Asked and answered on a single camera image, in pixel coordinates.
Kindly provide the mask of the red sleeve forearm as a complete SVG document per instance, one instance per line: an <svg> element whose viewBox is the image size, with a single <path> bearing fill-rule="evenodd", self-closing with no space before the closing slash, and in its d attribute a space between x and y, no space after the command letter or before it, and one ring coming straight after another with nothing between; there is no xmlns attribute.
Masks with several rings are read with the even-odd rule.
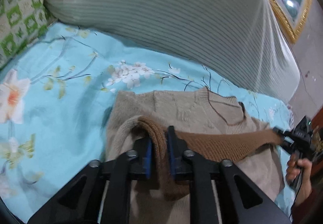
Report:
<svg viewBox="0 0 323 224"><path fill-rule="evenodd" d="M300 204L294 203L291 208L292 223L301 223L314 209L314 205L317 199L317 192L312 189L308 198L306 198Z"/></svg>

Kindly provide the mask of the person's right hand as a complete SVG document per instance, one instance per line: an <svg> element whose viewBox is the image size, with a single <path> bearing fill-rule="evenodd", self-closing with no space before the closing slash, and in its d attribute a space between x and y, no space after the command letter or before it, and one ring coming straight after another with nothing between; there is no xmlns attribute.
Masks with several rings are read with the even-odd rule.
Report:
<svg viewBox="0 0 323 224"><path fill-rule="evenodd" d="M302 183L295 199L295 206L302 204L311 194L312 185L310 181L312 162L307 158L297 159L296 154L291 155L287 163L286 181L292 182L302 174Z"/></svg>

